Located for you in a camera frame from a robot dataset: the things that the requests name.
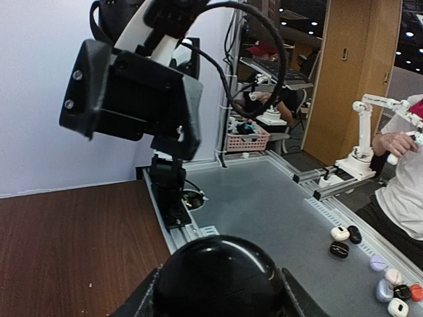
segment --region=dark brown wooden table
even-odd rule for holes
[[[0,199],[0,316],[105,317],[168,257],[143,182]]]

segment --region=gray table surface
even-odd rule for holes
[[[333,225],[270,162],[196,170],[187,178],[210,199],[192,212],[199,227],[214,225],[220,234],[262,247],[332,317],[389,316],[387,304],[377,302],[374,295],[383,273],[372,272],[368,255],[351,243],[346,260],[331,255]],[[423,316],[420,305],[409,305],[410,317]]]

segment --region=hand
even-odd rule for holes
[[[260,101],[262,104],[265,104],[271,95],[272,94],[270,92],[262,92],[261,94],[257,95],[256,100]]]
[[[382,135],[381,144],[386,151],[391,152],[399,159],[401,159],[408,151],[415,153],[418,152],[416,142],[414,142],[414,140],[404,132],[387,133]]]

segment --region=plastic basket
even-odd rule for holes
[[[233,135],[228,133],[226,151],[253,152],[266,150],[270,134],[257,123],[254,123],[254,126],[258,134]]]

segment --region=person in white shirt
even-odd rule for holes
[[[411,96],[415,105],[423,94]],[[371,196],[371,203],[357,214],[423,269],[423,149],[407,132],[416,128],[395,115],[373,140],[376,156],[399,157],[396,176]]]

